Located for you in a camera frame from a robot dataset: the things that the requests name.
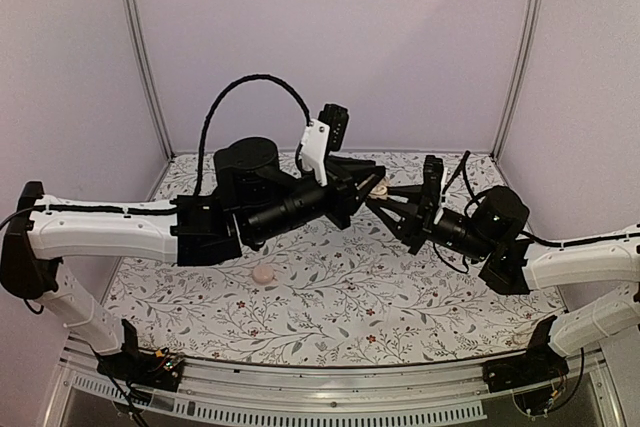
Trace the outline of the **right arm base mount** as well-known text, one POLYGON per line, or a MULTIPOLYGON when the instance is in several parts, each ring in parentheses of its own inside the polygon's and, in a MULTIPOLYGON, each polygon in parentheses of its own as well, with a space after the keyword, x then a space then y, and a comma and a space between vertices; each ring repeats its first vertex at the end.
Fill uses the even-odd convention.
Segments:
POLYGON ((516 407, 528 417, 551 413, 565 387, 569 373, 566 358, 549 345, 551 327, 556 319, 557 316, 550 316, 537 324, 523 353, 482 364, 483 381, 491 393, 559 380, 558 387, 547 385, 514 397, 516 407))

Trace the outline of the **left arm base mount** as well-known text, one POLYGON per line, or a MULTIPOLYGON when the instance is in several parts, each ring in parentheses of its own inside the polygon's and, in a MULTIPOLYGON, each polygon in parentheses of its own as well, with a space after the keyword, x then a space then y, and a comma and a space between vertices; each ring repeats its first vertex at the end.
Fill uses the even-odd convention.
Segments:
POLYGON ((185 356, 161 348, 143 351, 138 345, 135 327, 121 321, 124 340, 113 354, 98 354, 98 372, 122 380, 128 385, 176 392, 182 380, 185 356))

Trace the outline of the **white earbuds charging case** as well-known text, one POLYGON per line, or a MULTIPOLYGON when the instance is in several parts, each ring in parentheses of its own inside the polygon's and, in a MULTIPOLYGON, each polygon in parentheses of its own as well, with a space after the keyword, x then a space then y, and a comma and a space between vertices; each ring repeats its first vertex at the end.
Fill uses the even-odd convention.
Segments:
POLYGON ((390 179, 385 177, 371 190, 369 197, 372 199, 386 200, 389 195, 390 179))

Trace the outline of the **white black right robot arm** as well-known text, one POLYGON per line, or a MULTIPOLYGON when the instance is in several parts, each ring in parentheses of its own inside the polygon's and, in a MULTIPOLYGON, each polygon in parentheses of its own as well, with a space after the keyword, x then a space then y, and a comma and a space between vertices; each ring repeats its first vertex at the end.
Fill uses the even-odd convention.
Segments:
POLYGON ((367 207, 391 233, 418 253, 424 244, 445 247, 466 261, 479 262, 483 282, 501 295, 528 295, 546 288, 619 281, 589 304, 541 321, 517 362, 517 374, 537 383, 552 371, 556 356, 639 324, 639 228, 591 238, 545 241, 524 230, 529 210, 510 188, 479 193, 478 206, 461 214, 442 205, 432 180, 419 186, 390 187, 367 207))

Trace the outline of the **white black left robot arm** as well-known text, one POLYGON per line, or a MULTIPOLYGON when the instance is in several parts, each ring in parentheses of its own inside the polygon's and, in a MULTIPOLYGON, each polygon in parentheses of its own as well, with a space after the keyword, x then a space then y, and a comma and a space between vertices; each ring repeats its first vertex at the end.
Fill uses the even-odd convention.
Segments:
POLYGON ((372 161, 334 156, 322 142, 305 143, 300 155, 302 172, 292 176, 281 169, 273 141, 245 138, 214 154, 212 193, 141 204, 77 203, 31 181, 2 223, 2 287, 56 314, 126 380, 141 380, 149 362, 134 327, 105 310, 64 260, 134 257, 213 266, 320 217, 347 228, 385 175, 372 161))

